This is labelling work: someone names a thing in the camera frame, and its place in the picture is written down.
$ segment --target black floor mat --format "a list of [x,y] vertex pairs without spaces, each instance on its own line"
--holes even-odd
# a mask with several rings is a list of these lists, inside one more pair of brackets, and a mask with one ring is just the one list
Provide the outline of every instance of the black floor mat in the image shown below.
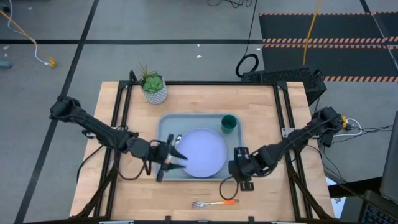
[[[264,69],[301,67],[303,51],[303,45],[265,45]],[[398,81],[396,67],[383,45],[309,45],[306,65],[319,68],[325,81]]]
[[374,18],[388,44],[398,43],[398,12],[376,12]]
[[[313,14],[260,14],[265,43],[304,43]],[[384,40],[371,14],[319,14],[313,44],[379,44]]]

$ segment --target metal fork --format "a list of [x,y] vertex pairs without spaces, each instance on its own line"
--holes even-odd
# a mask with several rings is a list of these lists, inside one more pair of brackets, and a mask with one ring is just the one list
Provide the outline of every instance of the metal fork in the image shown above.
[[236,203],[239,203],[238,199],[226,200],[222,202],[192,202],[191,206],[192,208],[203,208],[207,205],[234,205]]

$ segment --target black metal frame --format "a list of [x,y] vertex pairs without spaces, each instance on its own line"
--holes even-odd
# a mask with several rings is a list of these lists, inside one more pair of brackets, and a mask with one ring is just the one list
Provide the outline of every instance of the black metal frame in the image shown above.
[[[115,102],[115,107],[114,107],[114,111],[113,111],[113,118],[112,118],[112,125],[115,126],[117,123],[117,116],[119,113],[119,107],[120,107],[120,103],[121,103],[121,95],[123,93],[123,90],[125,89],[125,87],[127,87],[127,93],[126,93],[126,100],[124,102],[124,108],[123,108],[123,115],[122,115],[122,121],[121,121],[121,126],[126,125],[126,121],[127,121],[127,114],[129,111],[129,103],[130,103],[130,99],[131,99],[131,90],[132,90],[132,86],[133,85],[139,85],[139,82],[137,81],[135,75],[133,72],[130,72],[130,80],[129,81],[120,81],[119,82],[119,86],[118,86],[118,92],[116,93],[116,102]],[[285,105],[286,105],[286,109],[287,109],[287,114],[288,114],[288,119],[289,119],[289,124],[291,128],[294,128],[294,118],[293,118],[293,112],[292,112],[292,108],[290,105],[290,98],[289,98],[289,92],[287,91],[287,85],[286,82],[268,82],[268,83],[253,83],[253,82],[208,82],[208,81],[166,81],[166,85],[264,85],[264,86],[272,86],[274,89],[274,94],[275,94],[275,103],[276,103],[276,108],[277,108],[277,114],[278,114],[278,119],[279,119],[279,125],[280,128],[284,128],[284,117],[283,117],[283,112],[282,112],[282,105],[280,102],[280,96],[279,96],[279,87],[283,90],[284,93],[284,100],[285,100]],[[101,173],[101,184],[104,184],[104,177],[106,176],[106,171],[109,168],[109,159],[111,156],[111,150],[107,149],[105,158],[104,158],[104,164],[103,164],[103,169],[102,169],[102,173]],[[305,184],[305,176],[304,176],[304,171],[303,171],[303,164],[302,164],[302,160],[300,157],[300,154],[296,152],[295,156],[297,157],[296,159],[296,163],[297,163],[297,167],[298,167],[298,173],[300,176],[300,180],[302,181],[303,184]],[[292,166],[292,164],[290,163],[291,158],[290,158],[290,154],[287,153],[285,155],[285,159],[286,159],[286,164],[288,164],[288,166]],[[110,217],[111,216],[111,212],[112,212],[112,207],[113,207],[113,200],[114,200],[114,194],[115,194],[115,190],[116,190],[116,180],[117,180],[117,176],[114,177],[114,179],[111,182],[111,186],[109,189],[109,197],[108,197],[108,201],[107,201],[107,206],[106,206],[106,213],[105,213],[105,217]],[[295,219],[298,220],[299,218],[301,218],[300,216],[300,209],[299,209],[299,200],[297,198],[297,192],[296,192],[296,188],[295,188],[295,183],[293,181],[292,178],[289,177],[289,185],[290,185],[290,194],[292,196],[292,203],[293,203],[293,210],[294,210],[294,215],[295,215]],[[307,218],[313,218],[312,217],[312,211],[311,211],[311,207],[309,205],[309,203],[307,202],[306,199],[304,199],[304,203],[305,203],[305,211],[307,214]],[[98,201],[98,203],[95,206],[95,212],[94,212],[94,216],[97,217],[99,216],[100,213],[100,209],[101,209],[101,199]]]
[[[130,105],[130,99],[131,99],[131,93],[132,93],[132,88],[134,85],[139,85],[139,82],[137,81],[137,78],[134,74],[134,72],[130,72],[130,80],[128,81],[119,81],[118,85],[118,91],[116,93],[116,101],[114,105],[114,110],[113,110],[113,117],[111,124],[115,126],[117,124],[117,117],[119,114],[119,109],[120,109],[120,104],[121,104],[121,96],[123,94],[123,90],[127,89],[126,93],[126,98],[124,101],[124,108],[123,108],[123,115],[122,115],[122,120],[121,120],[121,126],[125,126],[127,122],[127,114],[129,112],[129,105]],[[279,89],[282,89],[282,92],[284,94],[284,101],[286,105],[286,110],[287,110],[287,116],[289,119],[289,126],[291,128],[294,128],[294,117],[293,117],[293,112],[292,112],[292,107],[290,104],[290,98],[289,98],[289,92],[287,89],[287,84],[286,82],[263,82],[263,83],[254,83],[254,82],[224,82],[224,81],[166,81],[166,85],[236,85],[236,86],[248,86],[248,85],[254,85],[254,86],[272,86],[274,90],[274,95],[275,95],[275,104],[276,104],[276,110],[278,114],[278,120],[279,120],[279,126],[280,126],[280,133],[282,135],[282,128],[285,127],[284,124],[284,115],[282,111],[282,105],[280,102],[280,96],[279,96]],[[295,153],[296,158],[296,165],[297,165],[297,170],[298,170],[298,176],[301,181],[301,184],[303,184],[305,187],[306,182],[305,182],[305,175],[304,175],[304,170],[303,170],[303,164],[302,160],[300,157],[299,153]],[[82,212],[80,212],[77,216],[71,217],[69,220],[53,220],[53,221],[47,221],[46,223],[48,224],[58,224],[58,223],[84,223],[87,221],[87,223],[98,223],[98,222],[103,222],[103,221],[111,221],[111,212],[112,212],[112,207],[113,207],[113,200],[114,200],[114,194],[116,191],[116,181],[118,178],[117,173],[115,172],[115,169],[112,168],[108,172],[109,169],[109,160],[111,157],[111,149],[106,150],[106,154],[104,157],[104,163],[103,163],[103,168],[101,172],[101,181],[99,183],[99,189],[97,192],[94,194],[93,198],[90,200],[90,202],[87,204],[87,206],[83,209]],[[294,169],[293,165],[291,163],[291,157],[290,153],[285,154],[285,160],[287,164],[287,169]],[[101,210],[101,204],[102,204],[102,196],[103,192],[106,190],[108,184],[111,183],[111,186],[109,188],[109,197],[108,201],[106,202],[106,213],[105,216],[99,216],[100,210]],[[299,200],[297,197],[297,192],[296,192],[296,184],[294,180],[289,176],[289,185],[290,185],[290,194],[292,196],[292,204],[293,204],[293,210],[294,210],[294,216],[295,216],[295,221],[296,222],[302,222],[305,221],[307,223],[336,223],[336,220],[319,220],[319,219],[313,219],[312,216],[312,209],[305,197],[303,197],[304,205],[305,205],[305,213],[306,213],[306,218],[302,218],[300,215],[300,207],[299,207]],[[93,217],[88,217],[90,212],[94,209]],[[165,220],[134,220],[134,223],[194,223],[195,221],[172,221],[170,216],[166,216]],[[254,217],[248,216],[247,221],[206,221],[206,223],[272,223],[272,222],[257,222],[254,220]]]

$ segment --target gray tray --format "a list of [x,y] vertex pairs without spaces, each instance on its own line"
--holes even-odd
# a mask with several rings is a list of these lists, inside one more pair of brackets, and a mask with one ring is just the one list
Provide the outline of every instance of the gray tray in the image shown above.
[[[221,130],[221,120],[227,114],[169,114],[160,119],[157,127],[157,137],[161,141],[166,141],[169,134],[177,135],[189,132],[196,128],[209,128],[218,133],[227,145],[227,157],[223,168],[211,177],[198,178],[187,174],[183,169],[170,170],[164,173],[164,181],[222,181],[230,176],[228,173],[228,161],[234,159],[234,148],[244,146],[243,130],[239,118],[237,119],[236,128],[232,133],[225,134]],[[178,159],[172,158],[171,162],[178,163]],[[154,175],[159,171],[159,164],[155,166]]]

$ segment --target textured white planter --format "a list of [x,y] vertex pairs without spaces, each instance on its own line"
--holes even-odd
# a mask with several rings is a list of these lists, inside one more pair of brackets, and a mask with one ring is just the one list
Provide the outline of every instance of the textured white planter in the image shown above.
[[157,90],[154,93],[149,93],[149,92],[145,91],[142,87],[141,87],[141,90],[144,93],[145,99],[147,99],[147,101],[152,104],[159,104],[159,103],[163,102],[164,100],[166,100],[166,98],[167,98],[167,87],[166,87],[166,83],[164,82],[164,80],[163,80],[163,89],[161,89],[161,90]]

